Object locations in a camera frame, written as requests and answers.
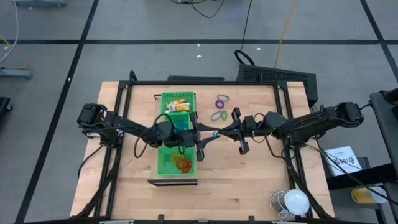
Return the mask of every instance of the cable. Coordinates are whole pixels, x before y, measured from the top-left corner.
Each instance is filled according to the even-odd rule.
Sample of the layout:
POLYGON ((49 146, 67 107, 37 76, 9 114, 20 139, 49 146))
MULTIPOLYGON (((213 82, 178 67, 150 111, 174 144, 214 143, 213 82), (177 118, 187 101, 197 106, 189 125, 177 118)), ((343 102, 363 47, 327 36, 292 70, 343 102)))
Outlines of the cable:
MULTIPOLYGON (((284 152, 285 152, 285 149, 282 149, 282 151, 280 152, 280 156, 282 156, 283 158, 284 158, 284 156, 283 156, 284 152)), ((296 154, 294 154, 294 155, 290 158, 290 161, 293 160, 295 157, 296 157, 296 154)))
POLYGON ((386 200, 389 201, 390 203, 393 203, 394 205, 398 205, 398 202, 396 202, 396 201, 390 199, 389 197, 386 197, 386 196, 380 194, 379 192, 377 192, 377 191, 373 190, 372 188, 366 186, 364 183, 362 183, 360 180, 358 180, 358 179, 357 179, 356 177, 354 177, 353 175, 347 173, 343 168, 341 168, 341 166, 340 166, 339 164, 337 164, 337 162, 335 162, 333 159, 331 159, 331 158, 329 157, 329 155, 320 147, 319 142, 318 142, 318 139, 316 139, 316 141, 317 141, 319 150, 323 153, 323 155, 324 155, 324 156, 327 156, 327 158, 329 158, 329 160, 331 160, 332 163, 334 163, 341 171, 343 171, 343 173, 344 173, 345 175, 347 175, 347 176, 348 176, 349 178, 351 178, 353 181, 359 183, 362 187, 365 187, 365 188, 367 188, 368 190, 370 190, 371 192, 373 192, 373 193, 377 194, 378 196, 380 196, 380 197, 386 199, 386 200))
POLYGON ((163 117, 163 116, 165 116, 165 117, 170 121, 170 123, 171 123, 171 125, 172 125, 172 128, 170 129, 170 133, 172 133, 173 130, 177 129, 177 128, 174 126, 174 123, 173 123, 171 117, 170 117, 168 114, 162 113, 162 114, 158 115, 158 117, 156 117, 156 119, 155 119, 155 121, 154 121, 154 124, 152 125, 152 129, 151 129, 151 128, 148 128, 147 130, 143 131, 143 132, 138 136, 138 138, 136 139, 136 142, 134 143, 134 157, 135 157, 135 158, 138 159, 138 158, 140 158, 140 157, 144 154, 145 149, 146 149, 147 146, 148 146, 148 137, 145 135, 145 137, 146 137, 147 140, 146 140, 146 143, 145 143, 144 148, 142 149, 142 151, 141 151, 141 153, 140 153, 139 155, 137 155, 137 145, 138 145, 138 141, 139 141, 142 137, 144 137, 144 134, 145 134, 147 131, 149 131, 149 130, 153 130, 154 133, 156 133, 156 123, 157 123, 157 120, 159 120, 159 119, 160 119, 161 117, 163 117))
POLYGON ((93 153, 91 153, 85 160, 83 160, 83 162, 80 164, 79 170, 77 172, 77 179, 79 179, 80 177, 80 172, 81 172, 81 168, 83 168, 84 164, 87 162, 88 159, 90 159, 91 157, 93 157, 99 150, 101 150, 104 146, 100 146, 99 148, 97 148, 93 153))
POLYGON ((0 63, 3 62, 8 55, 11 53, 11 51, 14 49, 15 45, 17 44, 18 41, 18 35, 19 35, 19 20, 18 20, 18 8, 17 8, 17 4, 14 1, 14 8, 15 8, 15 20, 16 20, 16 34, 15 34, 15 41, 12 45, 12 47, 10 48, 10 50, 3 56, 3 58, 0 60, 0 63))
POLYGON ((368 104, 364 105, 363 107, 361 107, 359 110, 362 110, 363 108, 365 108, 367 106, 371 106, 371 105, 372 105, 372 103, 368 103, 368 104))
POLYGON ((10 68, 10 67, 7 67, 7 68, 8 68, 8 69, 15 69, 15 70, 28 70, 28 69, 30 69, 30 63, 29 63, 29 60, 27 59, 27 57, 26 57, 24 54, 20 53, 20 52, 17 50, 16 47, 12 47, 12 45, 6 40, 6 38, 4 38, 4 36, 0 35, 0 39, 2 39, 2 41, 4 41, 4 43, 6 43, 6 44, 8 45, 8 47, 12 48, 13 51, 14 51, 16 54, 18 54, 18 56, 19 56, 22 60, 25 60, 25 64, 26 64, 26 67, 11 67, 11 68, 10 68))
POLYGON ((199 3, 202 3, 202 2, 204 2, 204 1, 206 1, 206 0, 201 0, 201 1, 199 1, 199 2, 193 2, 193 0, 188 0, 188 1, 175 1, 175 0, 171 0, 172 2, 174 2, 175 4, 199 4, 199 3))
POLYGON ((285 158, 283 158, 282 156, 277 156, 277 155, 274 154, 274 152, 272 151, 271 145, 269 144, 268 137, 265 136, 265 139, 266 139, 266 143, 267 143, 267 146, 268 146, 268 149, 269 149, 269 152, 271 153, 271 155, 274 156, 275 158, 285 160, 285 158))
POLYGON ((271 197, 271 199, 269 200, 269 210, 270 210, 272 216, 275 217, 276 219, 278 219, 278 220, 281 221, 281 222, 283 222, 283 220, 281 220, 281 218, 283 219, 283 218, 286 218, 286 217, 289 216, 289 211, 288 211, 285 207, 282 206, 282 204, 281 204, 281 202, 280 202, 280 198, 279 198, 279 194, 286 194, 286 193, 287 193, 287 190, 282 189, 282 190, 280 190, 280 191, 274 193, 273 196, 271 197), (279 204, 279 206, 280 206, 281 209, 282 209, 282 210, 279 212, 279 218, 276 217, 276 215, 275 215, 274 212, 272 211, 272 208, 274 208, 274 210, 276 210, 275 207, 274 207, 274 204, 272 204, 272 200, 275 198, 275 196, 278 198, 278 204, 279 204))
POLYGON ((241 49, 240 49, 240 50, 243 49, 244 36, 246 35, 246 28, 248 27, 248 20, 249 20, 249 13, 250 13, 250 8, 251 8, 251 3, 252 3, 252 0, 250 0, 249 9, 248 9, 248 14, 247 14, 247 16, 246 16, 246 23, 245 23, 245 25, 244 25, 243 38, 242 38, 242 46, 241 46, 241 49))
POLYGON ((297 2, 297 0, 293 0, 292 9, 290 10, 289 16, 287 17, 287 20, 286 20, 286 23, 285 23, 284 30, 282 31, 282 35, 280 36, 279 45, 278 45, 278 52, 276 54, 276 60, 275 60, 274 68, 276 68, 276 65, 278 64, 280 47, 282 46, 282 40, 284 39, 287 26, 289 25, 289 21, 290 21, 290 18, 292 17, 292 14, 293 14, 293 11, 294 11, 294 7, 296 6, 296 2, 297 2))
POLYGON ((251 139, 253 139, 253 141, 254 141, 255 143, 263 143, 264 140, 266 139, 266 137, 264 137, 261 141, 255 140, 254 137, 252 137, 251 139))
MULTIPOLYGON (((311 145, 309 145, 309 144, 305 144, 305 145, 306 145, 306 146, 309 146, 309 147, 311 147, 311 148, 313 148, 313 149, 316 149, 316 150, 318 150, 319 152, 322 152, 321 150, 317 149, 315 146, 311 146, 311 145)), ((349 164, 349 163, 347 163, 346 161, 341 160, 341 159, 339 159, 338 157, 336 157, 336 156, 334 156, 334 155, 332 155, 332 154, 330 154, 330 153, 327 153, 326 151, 325 151, 324 153, 328 154, 328 155, 331 156, 331 157, 334 157, 335 159, 338 159, 338 160, 341 161, 342 163, 345 163, 345 164, 347 164, 347 165, 349 165, 349 166, 351 166, 351 167, 354 167, 354 168, 356 168, 356 169, 358 169, 358 170, 362 170, 362 169, 359 168, 359 167, 356 167, 356 166, 354 166, 354 165, 352 165, 352 164, 349 164)))
POLYGON ((147 131, 149 131, 149 130, 150 130, 150 128, 148 128, 147 130, 143 131, 143 132, 138 136, 136 142, 134 143, 134 157, 137 158, 137 159, 140 158, 140 157, 143 155, 143 153, 145 152, 145 149, 147 148, 147 145, 148 145, 148 138, 147 138, 147 136, 145 136, 145 138, 147 139, 147 141, 146 141, 145 146, 144 146, 144 148, 142 149, 141 153, 137 156, 137 144, 138 144, 138 141, 139 141, 139 140, 143 137, 143 135, 144 135, 147 131))
POLYGON ((225 2, 225 0, 223 0, 223 2, 220 4, 220 6, 219 6, 219 8, 217 9, 217 11, 216 11, 216 12, 214 13, 214 15, 212 15, 212 16, 206 16, 206 15, 204 15, 203 13, 201 13, 198 9, 195 8, 194 4, 195 4, 195 3, 200 3, 200 2, 193 2, 193 0, 191 0, 191 4, 190 4, 190 5, 192 6, 192 8, 193 8, 197 13, 201 14, 202 16, 204 16, 204 17, 206 17, 206 18, 211 19, 211 18, 213 18, 213 17, 215 17, 215 16, 217 15, 218 11, 221 9, 221 7, 223 6, 224 2, 225 2))

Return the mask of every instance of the yellow cable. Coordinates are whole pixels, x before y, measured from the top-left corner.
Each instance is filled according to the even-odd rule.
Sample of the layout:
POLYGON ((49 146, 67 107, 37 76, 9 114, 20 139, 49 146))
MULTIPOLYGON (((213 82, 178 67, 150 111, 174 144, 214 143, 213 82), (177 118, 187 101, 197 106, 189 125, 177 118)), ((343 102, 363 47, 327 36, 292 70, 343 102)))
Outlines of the yellow cable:
POLYGON ((280 47, 282 46, 282 40, 284 39, 284 35, 285 35, 285 32, 286 32, 287 26, 289 25, 290 18, 292 17, 292 14, 293 14, 293 11, 294 11, 294 7, 296 6, 296 2, 297 2, 297 0, 293 0, 292 9, 290 10, 289 16, 287 17, 287 21, 286 21, 286 24, 285 24, 285 27, 284 27, 284 30, 282 31, 282 35, 280 36, 278 52, 276 54, 276 60, 275 60, 274 68, 276 68, 276 65, 278 64, 280 47))
MULTIPOLYGON (((2 39, 8 45, 8 47, 12 47, 12 45, 2 35, 0 35, 0 39, 2 39)), ((12 50, 15 51, 15 53, 18 54, 21 59, 25 60, 26 67, 11 67, 11 68, 8 68, 8 69, 29 70, 30 69, 30 63, 29 63, 29 60, 25 57, 25 55, 20 53, 15 47, 12 50)))

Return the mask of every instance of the snack package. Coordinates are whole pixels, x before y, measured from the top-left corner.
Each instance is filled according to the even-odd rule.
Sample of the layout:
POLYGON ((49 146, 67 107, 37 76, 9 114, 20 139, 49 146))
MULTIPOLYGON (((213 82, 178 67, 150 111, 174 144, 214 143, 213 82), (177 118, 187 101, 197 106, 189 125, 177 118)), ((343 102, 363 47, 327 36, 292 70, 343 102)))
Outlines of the snack package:
POLYGON ((179 111, 189 111, 189 103, 180 103, 177 105, 169 104, 168 112, 179 112, 179 111))
POLYGON ((174 100, 173 102, 170 102, 169 104, 176 105, 176 104, 180 104, 180 103, 185 103, 185 99, 181 98, 181 99, 178 99, 178 100, 174 100))

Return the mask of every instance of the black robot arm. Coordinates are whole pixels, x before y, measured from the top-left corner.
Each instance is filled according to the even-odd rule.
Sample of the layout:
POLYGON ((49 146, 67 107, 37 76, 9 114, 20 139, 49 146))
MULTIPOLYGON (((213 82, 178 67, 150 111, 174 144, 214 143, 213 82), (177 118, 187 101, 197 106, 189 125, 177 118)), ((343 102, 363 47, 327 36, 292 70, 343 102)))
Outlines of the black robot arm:
POLYGON ((168 147, 196 145, 198 161, 205 158, 205 146, 219 138, 220 135, 239 141, 241 143, 239 153, 243 155, 249 151, 249 145, 245 138, 271 134, 277 139, 288 140, 292 146, 300 147, 312 136, 322 136, 326 131, 338 126, 357 127, 363 122, 363 115, 355 103, 340 103, 290 120, 286 120, 278 113, 268 112, 261 121, 256 122, 254 116, 246 116, 241 121, 239 108, 234 108, 231 116, 233 122, 220 129, 198 123, 197 113, 192 112, 190 113, 192 129, 179 131, 168 121, 154 123, 152 127, 145 127, 112 111, 107 111, 103 105, 86 104, 77 122, 83 129, 83 134, 98 133, 101 137, 101 145, 107 147, 116 147, 120 144, 118 136, 122 131, 144 137, 142 140, 152 147, 159 147, 162 144, 168 147), (202 131, 216 132, 212 137, 201 139, 202 131))

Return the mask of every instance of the orange ring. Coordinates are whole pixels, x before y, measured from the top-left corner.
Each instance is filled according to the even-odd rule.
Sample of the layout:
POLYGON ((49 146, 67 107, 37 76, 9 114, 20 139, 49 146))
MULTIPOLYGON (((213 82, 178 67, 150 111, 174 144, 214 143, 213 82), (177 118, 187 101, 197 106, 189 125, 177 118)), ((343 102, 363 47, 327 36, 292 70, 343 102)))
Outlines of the orange ring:
POLYGON ((192 162, 189 161, 188 159, 179 159, 176 163, 175 166, 177 169, 181 170, 182 173, 187 173, 191 170, 192 168, 192 162))
POLYGON ((181 154, 179 154, 179 153, 177 153, 177 152, 173 153, 173 154, 172 154, 172 157, 171 157, 171 160, 172 160, 172 163, 174 163, 174 164, 178 161, 178 160, 177 160, 177 161, 174 160, 174 158, 175 158, 176 156, 178 156, 180 159, 183 159, 183 158, 184 158, 184 155, 181 155, 181 154))

